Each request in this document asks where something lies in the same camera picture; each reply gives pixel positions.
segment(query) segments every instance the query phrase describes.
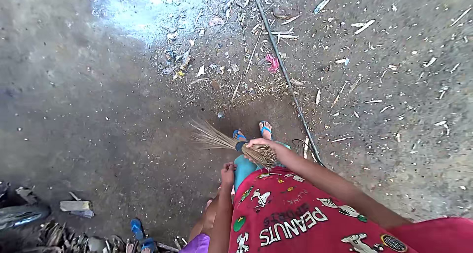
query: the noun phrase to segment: purple clothing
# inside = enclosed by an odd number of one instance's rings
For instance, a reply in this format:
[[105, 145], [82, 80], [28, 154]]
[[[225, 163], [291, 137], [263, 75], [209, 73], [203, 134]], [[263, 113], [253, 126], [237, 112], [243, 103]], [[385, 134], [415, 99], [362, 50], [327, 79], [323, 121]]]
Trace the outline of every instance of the purple clothing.
[[207, 253], [209, 251], [210, 237], [198, 234], [179, 253]]

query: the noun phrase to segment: foot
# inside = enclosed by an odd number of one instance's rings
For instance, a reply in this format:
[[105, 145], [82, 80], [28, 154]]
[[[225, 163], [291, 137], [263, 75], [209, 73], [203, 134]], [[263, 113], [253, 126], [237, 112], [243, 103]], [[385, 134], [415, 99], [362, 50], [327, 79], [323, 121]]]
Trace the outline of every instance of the foot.
[[264, 139], [272, 141], [272, 126], [269, 124], [269, 122], [266, 121], [261, 121], [260, 122], [260, 130], [261, 130], [261, 136]]
[[233, 138], [239, 141], [247, 141], [245, 135], [243, 135], [243, 133], [239, 129], [233, 132]]

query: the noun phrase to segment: twig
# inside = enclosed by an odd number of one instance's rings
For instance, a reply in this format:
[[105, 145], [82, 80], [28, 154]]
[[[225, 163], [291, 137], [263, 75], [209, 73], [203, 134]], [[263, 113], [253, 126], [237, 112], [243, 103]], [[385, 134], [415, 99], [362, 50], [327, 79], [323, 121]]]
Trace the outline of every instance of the twig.
[[250, 64], [251, 64], [251, 60], [253, 60], [254, 51], [256, 50], [256, 47], [258, 46], [258, 42], [260, 41], [262, 34], [263, 34], [263, 29], [260, 32], [260, 36], [258, 36], [258, 40], [256, 41], [256, 44], [254, 45], [253, 52], [251, 53], [251, 56], [250, 56], [250, 61], [248, 62], [248, 66], [246, 66], [245, 74], [247, 74], [248, 70], [250, 69]]
[[238, 81], [238, 85], [236, 86], [235, 91], [233, 92], [232, 101], [234, 100], [235, 95], [237, 94], [238, 87], [240, 86], [240, 83], [241, 83], [241, 79], [243, 79], [243, 75], [241, 75], [240, 81]]

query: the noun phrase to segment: teal pants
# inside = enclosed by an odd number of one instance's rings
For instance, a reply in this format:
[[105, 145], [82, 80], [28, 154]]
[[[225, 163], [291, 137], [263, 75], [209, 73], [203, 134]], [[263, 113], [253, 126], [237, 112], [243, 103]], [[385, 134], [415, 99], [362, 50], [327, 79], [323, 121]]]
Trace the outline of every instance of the teal pants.
[[[276, 141], [284, 146], [286, 146], [288, 149], [291, 149], [288, 145]], [[250, 160], [246, 159], [245, 156], [242, 154], [238, 156], [234, 161], [234, 164], [237, 165], [236, 171], [235, 171], [235, 181], [233, 183], [233, 186], [235, 187], [235, 192], [237, 191], [238, 187], [240, 184], [243, 182], [243, 180], [249, 176], [252, 172], [260, 170], [256, 164], [250, 162]]]

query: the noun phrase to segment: cartoon print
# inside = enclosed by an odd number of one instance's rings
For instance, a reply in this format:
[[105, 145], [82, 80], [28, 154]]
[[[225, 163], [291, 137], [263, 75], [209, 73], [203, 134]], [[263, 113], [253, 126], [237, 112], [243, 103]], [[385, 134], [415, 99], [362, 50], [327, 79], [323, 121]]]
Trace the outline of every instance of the cartoon print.
[[276, 173], [263, 173], [258, 176], [260, 179], [266, 179], [267, 177], [272, 178], [273, 175], [281, 175]]
[[254, 186], [251, 186], [250, 189], [245, 190], [243, 195], [241, 196], [239, 204], [246, 199], [250, 195], [251, 190], [253, 189]]
[[292, 187], [288, 187], [286, 190], [284, 190], [283, 192], [281, 193], [286, 193], [286, 192], [291, 192], [294, 190], [294, 188], [296, 188], [295, 186], [292, 186]]
[[296, 181], [299, 181], [299, 182], [304, 182], [304, 178], [298, 176], [297, 174], [285, 174], [284, 177], [290, 177], [292, 176], [292, 178]]
[[407, 251], [407, 246], [401, 242], [399, 239], [395, 238], [394, 236], [390, 235], [382, 235], [381, 241], [390, 249], [402, 253]]
[[243, 234], [240, 234], [236, 238], [236, 242], [238, 243], [238, 249], [236, 250], [236, 253], [243, 253], [243, 252], [248, 252], [250, 251], [250, 246], [246, 245], [245, 242], [248, 241], [248, 232], [245, 232], [245, 236]]
[[235, 232], [240, 231], [241, 227], [243, 227], [243, 225], [245, 224], [245, 222], [246, 222], [246, 217], [245, 217], [245, 216], [240, 216], [240, 217], [235, 221], [235, 223], [233, 224], [233, 231], [235, 231]]
[[351, 236], [347, 236], [342, 238], [342, 242], [344, 243], [350, 243], [352, 245], [352, 248], [350, 248], [350, 251], [356, 251], [359, 253], [378, 253], [380, 251], [383, 251], [384, 248], [381, 244], [374, 244], [373, 248], [371, 248], [369, 245], [365, 244], [362, 239], [366, 238], [367, 235], [364, 233], [361, 234], [354, 234]]
[[255, 208], [258, 208], [258, 207], [262, 207], [264, 208], [264, 206], [266, 206], [266, 202], [268, 201], [268, 197], [269, 195], [271, 195], [271, 192], [266, 192], [265, 194], [261, 195], [260, 194], [260, 189], [256, 189], [254, 192], [253, 192], [253, 196], [251, 197], [251, 200], [253, 200], [254, 197], [257, 197], [258, 198], [258, 206], [256, 206]]
[[329, 208], [339, 208], [338, 210], [341, 214], [345, 214], [351, 217], [355, 217], [358, 220], [362, 222], [367, 222], [368, 219], [364, 215], [361, 215], [358, 213], [354, 208], [348, 206], [348, 205], [342, 205], [342, 206], [337, 206], [334, 202], [332, 202], [331, 199], [318, 199], [324, 206], [327, 206]]

